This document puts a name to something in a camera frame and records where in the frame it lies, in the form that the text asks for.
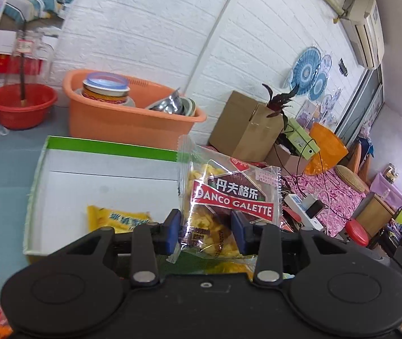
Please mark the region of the steel bowls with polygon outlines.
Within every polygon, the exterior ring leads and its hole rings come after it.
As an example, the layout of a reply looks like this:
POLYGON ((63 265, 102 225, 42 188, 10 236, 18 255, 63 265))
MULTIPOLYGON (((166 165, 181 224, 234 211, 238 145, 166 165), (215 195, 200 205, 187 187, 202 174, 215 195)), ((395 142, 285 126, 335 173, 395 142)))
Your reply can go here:
POLYGON ((180 92, 175 90, 170 96, 149 105, 147 109, 166 114, 194 116, 196 103, 192 99, 181 96, 180 92))

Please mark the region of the blue lidded round container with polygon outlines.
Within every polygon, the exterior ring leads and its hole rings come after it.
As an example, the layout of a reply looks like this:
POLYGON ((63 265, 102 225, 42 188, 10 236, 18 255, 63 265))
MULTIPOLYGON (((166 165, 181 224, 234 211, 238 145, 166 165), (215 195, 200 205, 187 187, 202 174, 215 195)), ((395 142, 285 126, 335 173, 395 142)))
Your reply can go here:
POLYGON ((129 92, 128 79, 115 73, 91 72, 82 81, 81 94, 103 103, 125 104, 129 92))

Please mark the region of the Danco Galette snack packet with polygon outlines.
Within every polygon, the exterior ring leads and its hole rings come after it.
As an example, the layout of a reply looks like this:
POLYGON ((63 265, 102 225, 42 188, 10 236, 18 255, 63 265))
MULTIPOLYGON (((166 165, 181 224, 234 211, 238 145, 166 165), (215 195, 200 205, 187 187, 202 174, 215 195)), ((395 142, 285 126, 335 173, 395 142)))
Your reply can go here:
POLYGON ((231 214, 245 221, 279 224, 281 170, 242 162, 180 136, 178 194, 182 213, 180 248, 205 259, 250 259, 239 250, 231 214))

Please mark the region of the blue round wall fan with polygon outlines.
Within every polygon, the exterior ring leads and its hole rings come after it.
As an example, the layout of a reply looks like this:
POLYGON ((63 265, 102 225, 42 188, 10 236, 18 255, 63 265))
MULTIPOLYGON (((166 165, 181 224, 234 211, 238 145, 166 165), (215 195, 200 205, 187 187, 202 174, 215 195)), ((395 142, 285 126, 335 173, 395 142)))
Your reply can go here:
POLYGON ((316 47, 307 48, 294 64, 290 75, 290 88, 298 87, 297 96, 307 94, 318 77, 321 52, 316 47))

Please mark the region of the dark purple plant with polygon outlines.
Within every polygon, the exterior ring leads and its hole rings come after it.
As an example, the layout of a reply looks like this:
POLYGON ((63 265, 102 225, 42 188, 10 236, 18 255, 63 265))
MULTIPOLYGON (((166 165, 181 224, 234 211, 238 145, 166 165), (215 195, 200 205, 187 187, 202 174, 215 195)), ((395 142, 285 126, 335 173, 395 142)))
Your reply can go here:
POLYGON ((274 92, 269 85, 263 83, 262 86, 266 88, 269 94, 269 101, 266 107, 272 111, 272 113, 269 113, 267 115, 267 118, 282 116, 283 129, 286 129, 288 123, 288 117, 285 115, 284 109, 288 107, 288 103, 292 100, 292 98, 298 94, 300 85, 296 84, 295 87, 289 93, 277 94, 277 95, 274 95, 274 92))

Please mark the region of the orange plastic basin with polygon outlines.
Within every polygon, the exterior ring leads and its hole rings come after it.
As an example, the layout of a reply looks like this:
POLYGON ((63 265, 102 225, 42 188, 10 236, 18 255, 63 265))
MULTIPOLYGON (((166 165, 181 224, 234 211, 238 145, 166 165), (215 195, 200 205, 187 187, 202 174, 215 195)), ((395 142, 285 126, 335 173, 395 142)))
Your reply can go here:
POLYGON ((206 120, 200 108, 196 108, 193 116, 149 110, 149 105, 165 99, 173 89, 136 77, 128 77, 134 107, 85 98, 76 91, 82 88, 83 80, 91 72, 70 70, 62 81, 62 89, 69 98, 69 134, 72 137, 175 150, 180 136, 206 120))

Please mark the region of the white air conditioner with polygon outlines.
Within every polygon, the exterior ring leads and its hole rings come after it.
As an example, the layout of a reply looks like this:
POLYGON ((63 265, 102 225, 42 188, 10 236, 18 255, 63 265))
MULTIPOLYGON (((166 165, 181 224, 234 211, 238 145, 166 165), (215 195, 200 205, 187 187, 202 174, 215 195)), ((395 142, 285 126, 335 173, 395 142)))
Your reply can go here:
POLYGON ((376 0, 345 0, 341 21, 358 63, 368 70, 383 61, 385 44, 376 0))

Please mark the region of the green white cardboard box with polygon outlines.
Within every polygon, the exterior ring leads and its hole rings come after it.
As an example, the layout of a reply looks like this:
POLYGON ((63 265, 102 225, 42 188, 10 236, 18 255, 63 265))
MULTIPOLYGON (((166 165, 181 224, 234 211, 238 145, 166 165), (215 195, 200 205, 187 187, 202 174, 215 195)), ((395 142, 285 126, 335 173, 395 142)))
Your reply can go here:
POLYGON ((88 233, 90 205, 148 212, 161 223, 178 208, 176 151, 50 136, 27 204, 23 253, 47 256, 88 233))

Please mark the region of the clear glass pitcher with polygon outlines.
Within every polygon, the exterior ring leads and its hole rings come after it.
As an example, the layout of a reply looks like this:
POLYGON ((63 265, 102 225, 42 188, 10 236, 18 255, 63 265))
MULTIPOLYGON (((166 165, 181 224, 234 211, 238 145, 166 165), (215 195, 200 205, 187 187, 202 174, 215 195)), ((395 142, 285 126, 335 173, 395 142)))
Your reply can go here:
POLYGON ((33 84, 44 83, 49 76, 54 49, 43 41, 43 33, 21 28, 7 65, 4 84, 12 85, 19 95, 19 105, 25 107, 33 84))

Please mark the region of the brown cardboard box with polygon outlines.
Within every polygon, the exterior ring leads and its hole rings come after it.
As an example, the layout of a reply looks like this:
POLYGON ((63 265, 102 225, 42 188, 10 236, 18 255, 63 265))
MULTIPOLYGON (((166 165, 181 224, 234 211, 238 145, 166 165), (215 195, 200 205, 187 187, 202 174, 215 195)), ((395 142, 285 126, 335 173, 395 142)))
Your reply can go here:
POLYGON ((265 103, 233 91, 209 137, 217 151, 245 162, 263 162, 281 133, 283 116, 265 103))

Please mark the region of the white power strip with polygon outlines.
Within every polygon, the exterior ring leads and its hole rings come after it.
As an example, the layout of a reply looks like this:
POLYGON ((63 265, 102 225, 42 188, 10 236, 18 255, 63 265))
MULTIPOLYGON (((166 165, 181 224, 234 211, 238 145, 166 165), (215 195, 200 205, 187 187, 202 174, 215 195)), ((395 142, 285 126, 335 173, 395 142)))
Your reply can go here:
POLYGON ((285 204, 292 209, 300 218, 301 223, 304 227, 317 230, 319 232, 324 231, 324 226, 319 222, 317 217, 309 217, 307 214, 308 206, 304 204, 303 200, 298 197, 296 194, 288 194, 284 198, 285 204))

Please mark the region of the orange plastic bag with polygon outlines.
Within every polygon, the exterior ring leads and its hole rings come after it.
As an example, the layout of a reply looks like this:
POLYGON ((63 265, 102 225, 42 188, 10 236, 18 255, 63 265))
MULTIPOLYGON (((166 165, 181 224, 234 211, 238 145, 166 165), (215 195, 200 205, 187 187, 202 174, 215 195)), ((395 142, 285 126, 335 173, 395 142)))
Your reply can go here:
POLYGON ((304 173, 320 175, 336 166, 347 154, 348 149, 342 141, 327 127, 314 123, 310 130, 311 138, 316 142, 320 151, 308 162, 304 173))

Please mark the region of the red plastic basket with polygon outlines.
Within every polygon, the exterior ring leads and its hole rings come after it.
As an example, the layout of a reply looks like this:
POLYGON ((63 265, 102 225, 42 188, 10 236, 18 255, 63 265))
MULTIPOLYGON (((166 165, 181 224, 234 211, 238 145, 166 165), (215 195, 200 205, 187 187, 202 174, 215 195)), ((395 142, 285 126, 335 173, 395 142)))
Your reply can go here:
POLYGON ((20 89, 19 83, 0 87, 0 125, 10 130, 38 126, 58 99, 56 91, 43 84, 26 84, 25 99, 20 89))

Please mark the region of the red round stool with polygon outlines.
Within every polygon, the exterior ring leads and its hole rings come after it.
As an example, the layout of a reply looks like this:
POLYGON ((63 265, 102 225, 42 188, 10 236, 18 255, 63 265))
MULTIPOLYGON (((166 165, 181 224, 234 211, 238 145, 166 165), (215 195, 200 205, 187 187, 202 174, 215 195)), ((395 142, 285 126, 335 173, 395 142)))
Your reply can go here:
POLYGON ((355 219, 348 220, 345 225, 346 234, 359 246, 367 247, 369 244, 369 236, 362 225, 355 219))

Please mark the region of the green shoe box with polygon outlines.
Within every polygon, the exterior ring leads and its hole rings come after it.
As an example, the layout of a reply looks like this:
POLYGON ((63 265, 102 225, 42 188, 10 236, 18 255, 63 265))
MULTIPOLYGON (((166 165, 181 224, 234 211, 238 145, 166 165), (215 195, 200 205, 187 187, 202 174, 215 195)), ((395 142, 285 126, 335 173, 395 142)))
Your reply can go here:
POLYGON ((284 134, 302 158, 310 160, 320 152, 316 141, 294 118, 288 120, 284 134))

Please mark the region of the yellow snack packet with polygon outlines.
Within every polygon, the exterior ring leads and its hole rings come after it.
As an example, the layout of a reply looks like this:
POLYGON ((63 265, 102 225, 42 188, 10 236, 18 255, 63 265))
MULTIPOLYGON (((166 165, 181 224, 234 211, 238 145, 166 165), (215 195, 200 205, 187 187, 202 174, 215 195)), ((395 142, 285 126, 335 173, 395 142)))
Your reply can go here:
POLYGON ((136 226, 153 221, 148 212, 131 213, 95 205, 87 207, 87 216, 90 232, 102 227, 112 227, 115 233, 131 233, 136 226))

